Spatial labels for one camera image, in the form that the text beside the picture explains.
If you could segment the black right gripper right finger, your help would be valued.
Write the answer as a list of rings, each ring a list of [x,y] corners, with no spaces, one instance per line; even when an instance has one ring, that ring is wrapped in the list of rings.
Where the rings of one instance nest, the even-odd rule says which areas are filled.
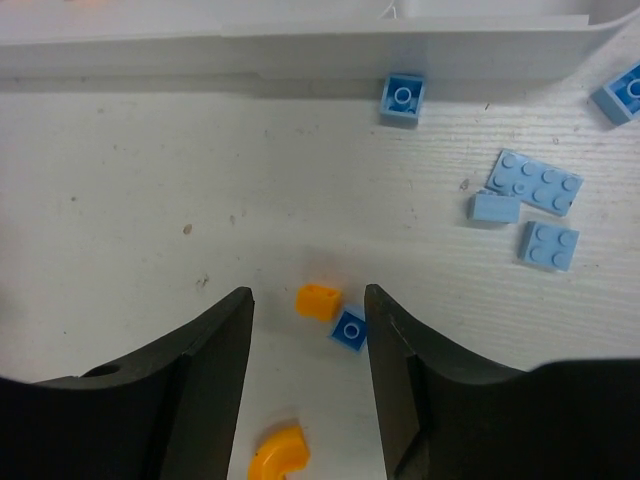
[[[521,371],[421,323],[378,285],[364,306],[389,478],[638,477],[637,360]]]

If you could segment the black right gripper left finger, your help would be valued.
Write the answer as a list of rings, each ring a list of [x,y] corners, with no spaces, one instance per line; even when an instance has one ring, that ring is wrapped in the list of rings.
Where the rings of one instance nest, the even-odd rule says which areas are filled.
[[[251,345],[240,287],[81,376],[1,382],[5,479],[223,479]]]

